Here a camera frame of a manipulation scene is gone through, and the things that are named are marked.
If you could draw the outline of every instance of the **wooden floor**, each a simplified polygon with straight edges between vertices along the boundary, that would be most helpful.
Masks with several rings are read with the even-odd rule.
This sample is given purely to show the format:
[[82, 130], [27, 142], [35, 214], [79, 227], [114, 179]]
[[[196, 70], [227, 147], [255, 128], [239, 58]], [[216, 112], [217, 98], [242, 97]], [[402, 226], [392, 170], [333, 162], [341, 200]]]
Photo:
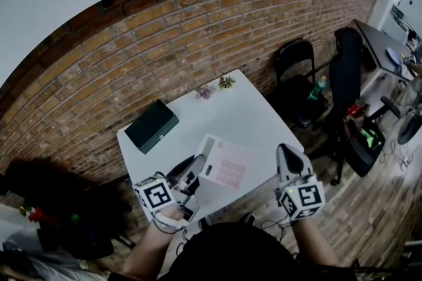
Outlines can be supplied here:
[[[366, 94], [366, 99], [377, 104], [377, 95], [382, 91], [388, 96], [397, 89], [396, 80], [377, 82], [374, 89]], [[397, 146], [395, 156], [391, 154], [390, 141], [396, 139], [400, 123], [393, 125], [384, 133], [386, 145], [370, 174], [360, 178], [345, 164], [342, 182], [331, 186], [330, 181], [336, 176], [336, 166], [329, 158], [321, 158], [313, 162], [314, 171], [324, 182], [327, 203], [322, 212], [314, 219], [318, 227], [337, 252], [342, 264], [349, 266], [356, 258], [361, 266], [394, 266], [403, 250], [404, 242], [409, 239], [411, 231], [422, 216], [422, 131], [413, 138], [408, 146]], [[322, 131], [312, 129], [293, 132], [309, 153], [325, 139]], [[399, 165], [404, 153], [412, 156], [411, 165], [402, 171]], [[240, 219], [246, 212], [253, 212], [258, 223], [264, 220], [279, 220], [282, 211], [277, 207], [274, 198], [276, 177], [261, 185], [248, 195], [213, 214], [214, 222], [232, 222]], [[142, 237], [147, 225], [146, 219], [131, 190], [131, 183], [120, 185], [127, 200], [133, 205], [133, 211], [128, 214], [129, 230], [126, 235], [133, 241]], [[195, 230], [190, 229], [187, 237]], [[267, 230], [279, 237], [281, 231], [274, 226]], [[181, 234], [177, 234], [167, 252], [162, 272], [166, 272], [176, 258], [176, 249], [183, 242]], [[113, 243], [115, 253], [100, 261], [92, 263], [92, 268], [120, 270], [129, 250], [119, 243]], [[287, 228], [282, 240], [292, 253], [297, 252], [297, 246], [292, 231]]]

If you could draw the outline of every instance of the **desk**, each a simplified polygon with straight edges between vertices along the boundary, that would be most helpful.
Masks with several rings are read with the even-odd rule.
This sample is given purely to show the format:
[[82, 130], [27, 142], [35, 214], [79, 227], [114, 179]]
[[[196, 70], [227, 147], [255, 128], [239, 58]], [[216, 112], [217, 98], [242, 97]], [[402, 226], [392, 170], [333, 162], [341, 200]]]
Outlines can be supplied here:
[[[240, 70], [227, 75], [236, 83], [225, 90], [218, 88], [218, 79], [208, 83], [216, 88], [209, 100], [196, 99], [196, 92], [192, 91], [167, 104], [179, 118], [179, 123], [147, 154], [138, 150], [128, 138], [124, 132], [128, 126], [117, 132], [133, 183], [156, 171], [167, 174], [195, 154], [206, 133], [251, 149], [254, 160], [238, 190], [200, 179], [195, 193], [200, 209], [193, 222], [227, 206], [273, 177], [277, 172], [276, 149], [280, 143], [288, 143], [303, 151], [294, 134], [246, 76]], [[151, 220], [145, 208], [144, 212]]]
[[377, 65], [375, 74], [364, 84], [361, 95], [364, 94], [374, 81], [384, 73], [392, 74], [406, 82], [413, 79], [413, 76], [409, 73], [406, 66], [402, 67], [396, 65], [387, 54], [387, 48], [391, 47], [395, 52], [403, 53], [406, 57], [410, 57], [411, 52], [404, 44], [401, 44], [384, 32], [359, 20], [355, 20], [355, 23], [363, 37], [363, 43], [368, 47], [371, 56]]

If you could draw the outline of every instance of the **chair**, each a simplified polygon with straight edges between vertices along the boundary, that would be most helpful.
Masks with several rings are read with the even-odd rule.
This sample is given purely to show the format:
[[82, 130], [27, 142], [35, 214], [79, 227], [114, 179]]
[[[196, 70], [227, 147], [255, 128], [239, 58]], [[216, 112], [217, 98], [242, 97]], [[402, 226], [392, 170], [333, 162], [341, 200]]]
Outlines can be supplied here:
[[330, 83], [334, 106], [327, 115], [322, 129], [328, 135], [328, 140], [309, 158], [329, 156], [337, 161], [337, 179], [331, 181], [332, 185], [340, 183], [342, 178], [343, 161], [346, 159], [351, 168], [361, 177], [365, 176], [375, 164], [385, 138], [374, 123], [388, 110], [400, 117], [399, 109], [385, 96], [381, 98], [384, 103], [378, 111], [370, 117], [364, 117], [363, 130], [373, 131], [377, 136], [378, 144], [369, 147], [366, 138], [359, 133], [355, 137], [346, 139], [344, 117], [349, 107], [354, 105], [361, 94], [361, 65], [362, 65], [362, 38], [352, 28], [342, 28], [334, 33], [337, 39], [337, 55], [330, 62]]
[[[295, 75], [282, 82], [281, 77], [293, 65], [310, 60], [312, 82], [304, 75]], [[314, 123], [328, 107], [323, 95], [317, 100], [309, 99], [315, 86], [314, 50], [310, 41], [299, 38], [284, 44], [276, 57], [277, 90], [272, 95], [273, 108], [283, 117], [290, 118], [298, 127], [304, 129]]]

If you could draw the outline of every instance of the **bottle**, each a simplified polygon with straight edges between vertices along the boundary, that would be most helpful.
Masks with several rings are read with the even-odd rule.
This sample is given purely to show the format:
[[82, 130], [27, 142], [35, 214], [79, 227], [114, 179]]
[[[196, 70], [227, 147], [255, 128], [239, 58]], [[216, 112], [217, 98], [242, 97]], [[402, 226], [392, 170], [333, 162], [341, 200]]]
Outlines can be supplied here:
[[314, 88], [312, 89], [311, 93], [309, 94], [309, 97], [317, 100], [321, 92], [325, 89], [327, 86], [327, 77], [322, 76], [318, 82], [316, 82]]

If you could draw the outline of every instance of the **brick wall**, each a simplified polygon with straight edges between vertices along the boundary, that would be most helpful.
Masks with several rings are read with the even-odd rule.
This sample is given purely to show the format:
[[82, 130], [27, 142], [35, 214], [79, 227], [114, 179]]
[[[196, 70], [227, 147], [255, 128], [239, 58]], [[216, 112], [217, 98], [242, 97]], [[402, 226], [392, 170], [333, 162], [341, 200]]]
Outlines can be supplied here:
[[283, 43], [310, 39], [319, 66], [333, 56], [333, 32], [367, 21], [374, 2], [96, 3], [40, 43], [1, 87], [0, 170], [13, 158], [49, 156], [92, 181], [119, 177], [115, 132], [151, 101], [171, 101], [236, 68], [265, 94]]

